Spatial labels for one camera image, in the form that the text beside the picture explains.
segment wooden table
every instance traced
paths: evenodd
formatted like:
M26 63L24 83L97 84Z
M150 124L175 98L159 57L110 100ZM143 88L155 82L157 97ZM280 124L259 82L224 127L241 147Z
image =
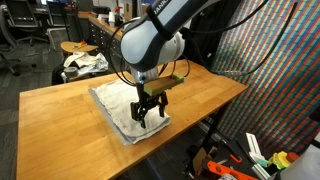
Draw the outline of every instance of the wooden table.
M78 17L80 19L88 19L89 17L92 17L93 14L90 11L78 11Z
M85 45L79 48L74 48L75 46L78 46L79 42L70 42L65 41L60 44L61 49L64 51L67 51L68 53L74 53L74 52L90 52L98 48L98 46L92 46L92 45Z
M186 82L167 91L172 123L130 146L88 93L118 79L114 74L20 93L17 179L113 179L246 89L190 63ZM187 72L186 61L176 72ZM164 75L170 73L168 66Z

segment white cloth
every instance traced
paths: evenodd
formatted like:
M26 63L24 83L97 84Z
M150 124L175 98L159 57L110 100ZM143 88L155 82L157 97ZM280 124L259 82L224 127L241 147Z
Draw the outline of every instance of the white cloth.
M88 66L91 64L96 64L97 63L98 58L96 56L90 56L88 53L86 52L74 52L73 55L69 56L63 66L64 67L69 67L70 64L75 61L78 66L81 68L83 66Z
M104 72L104 71L108 70L108 66L109 66L108 61L106 60L106 58L101 53L97 54L95 56L95 59L96 60L93 61L95 64L90 64L90 65L81 67L78 70L78 76L81 76L81 75L84 75L84 74L89 74L89 73ZM64 72L61 73L61 77L63 79L63 82L66 83L68 77L66 76L66 74Z
M131 118L130 103L138 101L137 90L121 80L93 90L121 132L128 137L135 137L133 144L152 136L171 123L171 117L166 113L164 117L160 117L159 108L155 107L148 111L145 116L146 128L142 128L139 122Z

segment cable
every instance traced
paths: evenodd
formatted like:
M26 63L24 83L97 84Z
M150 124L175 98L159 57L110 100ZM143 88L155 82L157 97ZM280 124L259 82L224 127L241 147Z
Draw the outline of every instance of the cable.
M161 70L160 70L158 76L160 76L160 75L163 73L163 71L166 70L167 66L168 66L168 63L165 63L165 64L162 65Z
M171 75L173 75L174 71L176 70L176 61L173 61L173 68L172 68L172 72L171 72Z
M121 75L123 76L123 78L128 80L126 75L124 75L124 73L123 73L123 62L124 62L124 59L121 58L121 61L120 61L120 72L121 72Z
M215 33L219 33L219 32L224 32L224 31L229 31L233 28L236 28L238 26L240 26L241 24L245 23L247 20L249 20L252 16L254 16L258 11L260 11L260 9L265 5L267 4L269 0L266 0L264 1L262 4L260 4L260 6L255 9L251 14L249 14L249 16L247 16L246 18L244 18L242 21L238 22L237 24L234 24L230 27L226 27L226 28L222 28L222 29L218 29L218 30L214 30L214 31L190 31L191 33L193 34L202 34L202 35L206 35L206 34L209 34L209 35L213 35Z
M253 68L252 70L248 71L247 74L251 74L251 73L255 72L255 71L256 71L257 69L259 69L259 68L262 66L262 64L269 58L269 56L271 55L271 53L273 52L273 50L276 48L277 44L279 43L279 41L280 41L283 33L284 33L285 30L287 29L287 26L288 26L288 24L289 24L289 22L290 22L290 20L291 20L291 18L292 18L292 16L293 16L293 13L294 13L297 5L298 5L298 3L295 2L294 5L293 5L293 7L292 7L292 9L291 9L291 11L290 11L290 14L289 14L289 16L288 16L288 18L287 18L286 23L285 23L284 26L282 27L281 32L279 33L276 41L273 43L273 45L272 45L271 49L269 50L268 54L263 58L263 60L258 64L258 66L256 66L256 67Z
M112 62L112 59L111 59L111 44L112 44L112 41L114 39L114 37L116 36L117 32L125 25L129 24L129 23L132 23L134 20L131 20L131 21L128 21L128 22L125 22L125 23L122 23L115 31L114 33L112 34L111 38L109 39L109 42L107 43L107 46L106 46L106 49L109 48L109 51L108 51L108 58L110 59L110 65L111 65L111 68L114 70L114 72L116 73L116 75L126 84L130 85L130 86L135 86L135 84L133 82L131 82L130 80L128 80L125 76L124 77L121 77L118 72L116 71L115 67L114 67L114 64Z
M186 59L187 63L188 63L188 72L187 72L186 75L184 75L184 77L188 77L188 75L190 74L190 69L191 69L190 62L189 62L189 59L188 59L188 57L186 55L182 54L182 57L184 57Z
M244 71L213 71L211 70L207 65L206 63L204 62L202 56L201 56L201 52L199 50L199 47L197 46L196 42L194 41L194 39L192 38L192 36L190 35L190 33L188 33L187 30L185 29L182 29L182 31L180 31L180 33L182 33L183 35L183 38L186 38L188 40L190 40L192 42L192 45L194 46L195 48L195 52L197 53L197 56L199 57L199 60L201 62L201 64L211 73L213 74L219 74L219 75L229 75L229 76L244 76L244 75L249 75L253 72L255 72L257 69L259 69L263 63L266 62L266 60L269 58L269 56L272 54L273 50L276 48L277 44L279 43L282 35L284 34L293 14L294 14L294 11L297 7L298 3L295 2L291 11L290 11L290 14L287 18L287 21L285 23L285 25L282 27L277 39L275 40L275 42L273 43L271 49L269 50L269 52L267 53L267 55L263 58L263 60L255 67L253 68L252 70L248 71L248 72L244 72Z
M272 54L273 50L277 47L282 35L284 34L285 30L287 29L287 26L294 14L294 11L297 7L298 3L295 2L291 11L290 11L290 14L287 18L287 21L286 23L284 24L284 26L282 27L277 39L275 40L275 42L273 43L272 47L270 48L269 52L267 53L267 55L262 59L262 61L255 67L253 68L252 70L249 70L248 72L244 72L244 71L219 71L218 74L220 75L231 75L231 76L244 76L244 75L249 75L249 74L252 74L253 72L255 72L257 69L259 69L262 64L264 64L267 59L269 58L269 56Z
M195 48L195 52L196 52L196 54L197 54L197 56L198 56L198 58L199 58L199 60L200 60L200 63L203 65L203 67L205 67L205 68L206 68L209 72L211 72L212 74L217 74L216 71L211 70L211 69L207 66L207 64L204 62L204 60L203 60L203 58L202 58L202 55L201 55L201 53L200 53L200 49L199 49L197 43L196 43L196 42L194 41L194 39L192 38L191 34L190 34L190 33L182 33L182 34L183 34L183 36L182 36L183 38L186 38L187 40L190 40L190 41L191 41L193 47Z

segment cardboard box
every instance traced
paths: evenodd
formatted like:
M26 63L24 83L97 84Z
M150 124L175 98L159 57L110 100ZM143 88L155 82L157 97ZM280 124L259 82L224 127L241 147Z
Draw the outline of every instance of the cardboard box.
M192 160L193 169L194 169L196 175L199 175L201 173L202 161L204 159L213 160L213 158L210 156L210 154L214 153L216 151L217 151L217 148L213 146L211 148L211 150L209 151L209 153L207 154L207 152L203 148L200 148L200 150L198 151L198 153L196 154L196 156Z
M142 5L142 15L146 13L147 7L149 4L143 4ZM124 21L130 21L132 19L132 4L131 3L124 3Z

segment colorful fabric backdrop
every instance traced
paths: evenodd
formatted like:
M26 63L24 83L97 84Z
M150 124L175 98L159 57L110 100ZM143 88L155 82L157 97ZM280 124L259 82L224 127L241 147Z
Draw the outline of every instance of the colorful fabric backdrop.
M230 25L244 19L263 1L244 0ZM214 70L250 70L267 54L294 1L270 0L244 25L224 33ZM251 132L275 151L300 152L320 131L310 120L320 105L320 3L300 0L277 48L254 74L235 80L249 86L229 106L219 125L229 137Z

